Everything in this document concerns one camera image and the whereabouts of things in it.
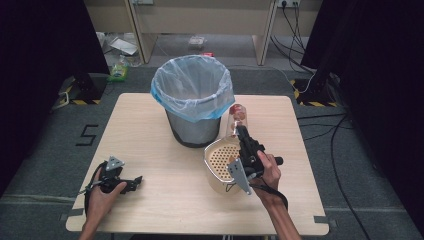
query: black curtain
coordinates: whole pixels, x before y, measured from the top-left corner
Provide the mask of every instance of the black curtain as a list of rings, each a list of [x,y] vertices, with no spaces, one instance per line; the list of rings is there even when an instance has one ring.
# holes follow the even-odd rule
[[[323,1],[302,63],[339,75],[373,161],[424,235],[424,1],[356,1],[360,12],[349,18],[357,28],[331,45],[348,2]],[[326,55],[337,61],[325,62]]]
[[[108,66],[82,0],[3,0],[0,31],[1,195],[31,154],[63,81]]]

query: table top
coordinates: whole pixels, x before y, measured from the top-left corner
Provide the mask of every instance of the table top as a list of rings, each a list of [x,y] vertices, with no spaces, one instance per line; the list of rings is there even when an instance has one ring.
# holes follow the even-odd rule
[[[249,134],[282,156],[279,191],[289,201],[289,214],[303,236],[325,235],[328,224],[308,155],[294,114],[285,96],[236,95],[247,109]],[[228,113],[218,138],[226,132]],[[115,233],[273,235],[275,229],[259,198],[239,191],[215,192],[207,181],[204,148],[187,148],[174,138],[165,110],[150,94],[122,94],[109,119],[81,189],[95,168],[109,157],[125,162],[122,179],[140,175],[135,192],[120,195],[98,231]],[[84,195],[73,209],[84,208]],[[81,231],[85,214],[70,216],[69,231]]]

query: floor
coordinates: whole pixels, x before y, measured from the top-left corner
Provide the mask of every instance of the floor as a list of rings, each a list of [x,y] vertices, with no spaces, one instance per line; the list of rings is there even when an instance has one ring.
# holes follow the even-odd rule
[[[213,52],[216,59],[229,69],[278,70],[278,77],[283,77],[287,81],[290,80],[290,74],[293,75],[295,71],[304,71],[290,63],[287,57],[282,56],[272,43],[268,47],[265,65],[258,66],[250,36],[196,35],[204,37],[206,40],[202,49],[193,49],[188,45],[192,36],[191,34],[160,35],[148,64],[137,63],[134,56],[127,56],[127,59],[134,67],[148,69],[149,67],[160,67],[174,57]],[[289,48],[292,44],[291,38],[277,37],[277,40]],[[302,40],[306,45],[308,39],[302,38]],[[107,41],[106,39],[103,49],[108,65],[112,66],[118,61],[120,51],[111,49],[107,45]],[[287,48],[279,46],[289,54]],[[293,49],[302,51],[302,48],[296,44]],[[301,55],[294,51],[290,53],[290,56],[297,62],[301,59]],[[310,73],[303,74],[305,77],[312,76]],[[297,106],[294,103],[305,147],[327,214],[326,221],[330,224],[330,233],[326,236],[308,236],[304,239],[423,239],[387,179],[379,173],[378,169],[375,169],[369,160],[361,139],[353,129],[354,124],[351,121],[345,121],[334,139],[331,134],[322,135],[323,130],[329,129],[328,132],[331,132],[334,129],[333,127],[340,121],[337,114],[344,112],[344,107],[347,107],[344,106],[342,98],[337,92],[334,92],[334,98],[338,102],[339,107],[337,108],[309,108]],[[107,113],[94,110],[93,116],[85,118],[93,120],[95,114]],[[45,136],[49,137],[49,142],[41,143],[36,156],[34,156],[34,158],[41,159],[41,162],[43,156],[51,157],[53,154],[52,145],[60,147],[66,144],[66,139],[57,138],[53,128],[55,131],[61,131],[60,124],[72,123],[68,119],[62,118],[60,114],[56,118],[59,122],[52,122],[52,130],[46,130]],[[73,133],[69,130],[66,134],[72,135]],[[79,154],[90,156],[94,153],[94,150],[85,151],[87,152]],[[68,158],[77,159],[77,155],[71,153]],[[27,161],[25,164],[27,169],[32,169],[31,163]],[[81,172],[85,173],[86,166],[75,166],[71,163],[69,166],[81,169]],[[43,168],[48,170],[50,166],[44,165]],[[16,176],[19,181],[15,179],[12,188],[0,199],[0,239],[76,239],[77,233],[69,233],[64,228],[66,211],[72,206],[73,198],[66,194],[53,195],[55,191],[66,192],[67,186],[51,184],[52,188],[47,189],[45,195],[39,196],[37,191],[43,190],[43,186],[31,185],[32,177],[37,177],[37,180],[41,178],[41,181],[44,182],[51,182],[55,176],[39,176],[37,174],[33,176],[30,173],[29,170],[21,170]],[[65,170],[59,176],[63,176],[69,181],[75,178],[75,176],[67,175]],[[121,234],[114,237],[128,240],[131,235]],[[99,234],[96,239],[110,238],[110,234]]]

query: power strip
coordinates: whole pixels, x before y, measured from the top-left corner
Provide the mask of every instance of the power strip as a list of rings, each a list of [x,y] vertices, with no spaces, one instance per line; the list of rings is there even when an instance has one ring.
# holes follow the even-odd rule
[[[278,0],[277,6],[279,8],[283,7],[283,1],[286,1],[286,8],[299,7],[300,5],[300,0]]]

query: wrist strap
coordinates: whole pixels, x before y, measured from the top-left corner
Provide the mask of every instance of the wrist strap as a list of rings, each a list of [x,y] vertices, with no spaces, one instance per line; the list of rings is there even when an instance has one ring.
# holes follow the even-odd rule
[[[281,200],[283,201],[284,206],[286,206],[286,209],[289,210],[289,202],[287,201],[286,196],[284,196],[284,194],[282,194],[281,192],[275,190],[274,188],[268,186],[268,185],[257,185],[257,184],[250,184],[251,187],[253,188],[258,188],[261,189],[267,193],[276,195],[278,197],[281,198]]]

